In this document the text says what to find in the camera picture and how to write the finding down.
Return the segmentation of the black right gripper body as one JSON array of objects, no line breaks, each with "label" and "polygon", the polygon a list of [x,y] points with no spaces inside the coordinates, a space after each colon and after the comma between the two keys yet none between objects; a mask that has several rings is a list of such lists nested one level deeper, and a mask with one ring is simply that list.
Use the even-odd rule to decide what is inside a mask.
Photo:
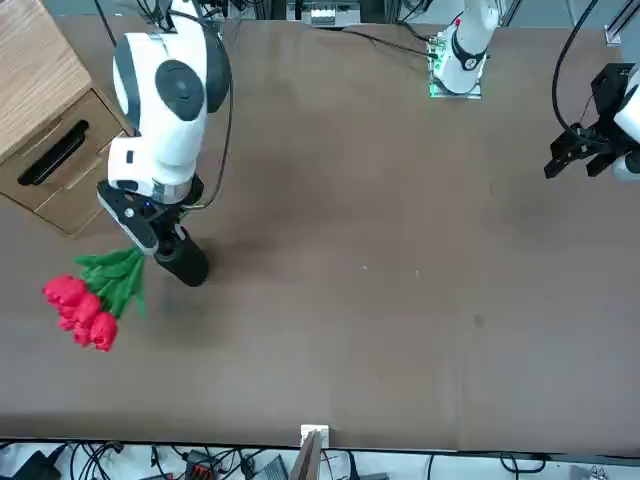
[{"label": "black right gripper body", "polygon": [[197,174],[180,185],[153,182],[151,204],[156,212],[149,217],[149,223],[160,245],[178,245],[186,239],[186,231],[180,225],[182,215],[200,200],[203,191],[204,184]]}]

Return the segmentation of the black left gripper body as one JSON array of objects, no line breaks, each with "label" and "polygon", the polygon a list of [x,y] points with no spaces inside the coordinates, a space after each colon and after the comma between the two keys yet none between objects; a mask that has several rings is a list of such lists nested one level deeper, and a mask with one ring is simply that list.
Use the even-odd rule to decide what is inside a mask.
[{"label": "black left gripper body", "polygon": [[579,141],[582,150],[619,150],[634,143],[614,121],[633,68],[633,63],[608,63],[592,80],[591,90],[598,118],[589,127],[575,124],[578,135],[582,137]]}]

